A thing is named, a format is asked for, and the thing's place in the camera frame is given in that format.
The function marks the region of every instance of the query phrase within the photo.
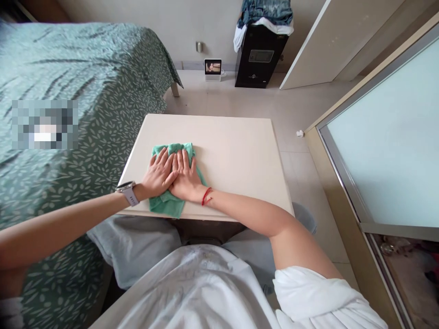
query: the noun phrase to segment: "watch strap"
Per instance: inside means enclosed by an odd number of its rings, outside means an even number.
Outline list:
[[[125,190],[122,190],[122,193],[125,195],[125,197],[127,198],[130,206],[134,207],[136,205],[139,204],[139,201],[136,198],[136,195],[134,194],[133,188],[128,188]]]

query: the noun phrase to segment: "folded clothes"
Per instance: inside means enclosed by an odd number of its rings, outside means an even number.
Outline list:
[[[252,25],[264,25],[268,30],[276,34],[285,34],[290,36],[294,32],[293,22],[291,22],[291,26],[286,25],[274,25],[267,18],[263,17]],[[242,41],[244,40],[244,36],[247,31],[247,25],[244,25],[242,28],[236,26],[235,29],[235,37],[233,38],[233,48],[235,53],[239,51],[239,48],[242,45]]]
[[[289,26],[293,20],[290,0],[243,0],[238,28],[267,18],[274,25]]]
[[[195,150],[192,148],[192,143],[186,144],[169,144],[169,145],[157,145],[152,149],[152,155],[159,154],[160,151],[168,147],[168,154],[176,153],[178,150],[185,149],[187,151],[187,157],[189,158],[189,165],[192,166],[192,157],[195,156]],[[197,167],[197,174],[201,179],[201,183],[207,186],[207,183],[201,174],[200,169]],[[180,218],[184,206],[184,200],[173,196],[168,190],[165,193],[150,198],[150,211],[156,213],[162,213],[169,215],[173,218]]]

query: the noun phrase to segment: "smartwatch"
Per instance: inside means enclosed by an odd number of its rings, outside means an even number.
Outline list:
[[[123,193],[132,207],[139,204],[139,201],[133,192],[134,186],[136,186],[136,182],[132,180],[116,187],[116,192]]]

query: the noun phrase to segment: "hand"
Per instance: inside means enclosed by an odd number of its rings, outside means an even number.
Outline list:
[[[153,155],[148,171],[135,191],[139,200],[159,196],[173,183],[178,175],[176,171],[171,172],[174,156],[173,153],[168,157],[168,148],[163,148],[158,155]]]
[[[195,157],[192,157],[192,167],[189,167],[187,151],[179,150],[172,161],[172,172],[178,172],[178,176],[169,191],[182,200],[201,203],[207,187],[201,184]]]

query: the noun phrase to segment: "black safe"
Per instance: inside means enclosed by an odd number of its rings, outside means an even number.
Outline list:
[[[264,25],[249,25],[238,52],[235,87],[266,88],[287,40]]]

